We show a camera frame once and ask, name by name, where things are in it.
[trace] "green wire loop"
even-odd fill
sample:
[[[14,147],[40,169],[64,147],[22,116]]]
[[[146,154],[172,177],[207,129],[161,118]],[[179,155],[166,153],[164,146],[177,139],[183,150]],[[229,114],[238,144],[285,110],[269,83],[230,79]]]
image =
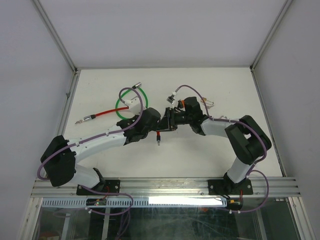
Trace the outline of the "green wire loop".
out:
[[[140,90],[140,92],[142,93],[143,97],[144,97],[144,100],[145,100],[145,108],[147,109],[148,108],[148,98],[147,98],[147,95],[146,93],[142,90],[141,87],[138,87],[138,89]],[[123,98],[125,95],[127,95],[129,92],[131,92],[131,90],[127,90],[125,91],[122,95],[121,95],[121,98]],[[118,99],[115,103],[115,108],[117,109],[118,106],[119,106],[119,103],[120,103],[120,99]],[[116,111],[116,114],[118,115],[119,118],[121,119],[127,119],[126,117],[122,116],[119,111]]]

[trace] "red cable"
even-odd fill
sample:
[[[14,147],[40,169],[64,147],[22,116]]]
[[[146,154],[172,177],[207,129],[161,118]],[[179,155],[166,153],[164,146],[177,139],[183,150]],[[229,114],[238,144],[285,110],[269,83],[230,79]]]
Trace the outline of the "red cable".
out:
[[[243,197],[244,193],[242,191],[242,189],[240,189],[240,197],[239,197],[239,201],[242,201],[242,197]]]
[[[110,189],[108,186],[105,187],[108,191],[106,193],[109,193],[110,192]]]
[[[112,112],[116,112],[116,111],[121,111],[121,110],[126,110],[126,109],[129,109],[129,107],[128,107],[128,106],[124,106],[124,107],[119,107],[119,108],[111,109],[111,110],[108,110],[108,111],[99,112],[99,113],[96,113],[95,116],[98,117],[98,116],[103,115],[103,114],[108,114],[108,113],[112,113]]]

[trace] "robotic arm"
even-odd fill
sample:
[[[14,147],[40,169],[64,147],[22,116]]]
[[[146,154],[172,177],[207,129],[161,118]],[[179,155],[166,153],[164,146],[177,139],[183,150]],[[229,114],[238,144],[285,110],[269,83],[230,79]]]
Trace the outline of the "robotic arm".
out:
[[[90,140],[93,136],[87,136],[84,138],[87,141],[82,144],[79,144],[80,141],[83,141],[82,138],[66,140],[62,135],[55,137],[41,157],[42,163],[56,151],[70,145],[73,146],[61,151],[44,165],[52,186],[58,187],[66,183],[76,183],[95,191],[101,191],[106,186],[105,179],[98,169],[89,169],[78,165],[81,160],[112,147],[138,142],[147,137],[150,131],[175,131],[178,125],[189,124],[196,134],[202,136],[216,135],[229,139],[236,159],[232,167],[224,174],[223,184],[217,188],[217,191],[221,192],[220,194],[229,194],[234,188],[241,185],[246,180],[246,175],[254,162],[264,154],[261,142],[249,129],[228,120],[212,120],[203,114],[196,97],[186,98],[183,102],[179,102],[178,107],[167,107],[162,119],[157,110],[145,109],[134,127],[119,133],[108,134],[112,131],[125,129],[137,118],[138,116],[135,115],[130,119],[121,120],[98,134],[99,137],[93,140]],[[254,130],[267,150],[271,148],[269,138],[251,116],[246,115],[240,118],[239,122]]]
[[[52,186],[59,187],[66,183],[75,183],[95,191],[101,191],[106,183],[99,170],[86,168],[78,165],[78,163],[98,152],[144,139],[150,131],[157,130],[161,115],[157,110],[150,107],[142,112],[140,120],[134,127],[119,133],[108,134],[112,131],[125,129],[134,123],[137,118],[138,115],[135,115],[132,118],[121,120],[106,131],[83,138],[66,140],[62,135],[56,136],[42,155],[40,159],[42,163],[56,151],[70,145],[74,146],[63,150],[44,165]],[[79,144],[83,139],[88,141]]]
[[[251,130],[260,137],[266,150],[269,150],[272,146],[267,135],[251,116],[245,115],[237,122],[231,123],[225,119],[210,119],[209,116],[203,114],[197,98],[188,97],[184,101],[180,101],[178,107],[167,107],[165,109],[158,131],[174,131],[178,128],[178,125],[189,124],[196,134],[228,138],[236,158],[232,167],[223,176],[223,185],[218,186],[218,188],[215,186],[215,189],[220,194],[230,194],[233,189],[246,180],[246,176],[255,161],[264,155],[261,142]]]

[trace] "white work surface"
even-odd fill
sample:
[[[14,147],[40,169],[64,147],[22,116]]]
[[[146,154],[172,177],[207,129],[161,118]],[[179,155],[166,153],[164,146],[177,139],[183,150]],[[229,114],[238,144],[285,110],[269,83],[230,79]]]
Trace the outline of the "white work surface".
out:
[[[140,68],[82,70],[64,137],[85,137],[115,125],[120,121],[115,113],[78,125],[75,122],[84,116],[114,109],[119,90],[138,82],[142,83],[142,89],[148,96],[149,107],[158,110],[161,116],[165,108],[170,107],[167,97],[178,86],[187,84],[214,101],[209,112],[215,118],[226,115],[237,119],[251,115],[270,136],[249,68]],[[127,96],[131,99],[134,93]],[[191,96],[196,94],[184,87],[176,99]],[[122,114],[133,116],[130,112],[122,111]],[[150,132],[139,142],[99,152],[80,164],[98,168],[104,177],[112,178],[222,177],[235,157],[227,138],[201,136],[195,134],[189,125],[181,125],[177,131],[162,132],[160,146],[157,145],[156,133]],[[269,177],[282,176],[273,147],[256,169]]]

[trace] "glass panel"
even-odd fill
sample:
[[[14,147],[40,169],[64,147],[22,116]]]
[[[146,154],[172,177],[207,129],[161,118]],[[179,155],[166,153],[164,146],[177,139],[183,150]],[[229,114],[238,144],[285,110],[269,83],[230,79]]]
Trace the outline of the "glass panel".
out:
[[[245,198],[245,209],[262,199]],[[95,208],[120,213],[123,208]],[[229,214],[214,207],[133,207],[117,216],[85,209],[41,209],[36,240],[298,240],[286,201],[269,199],[260,210]]]

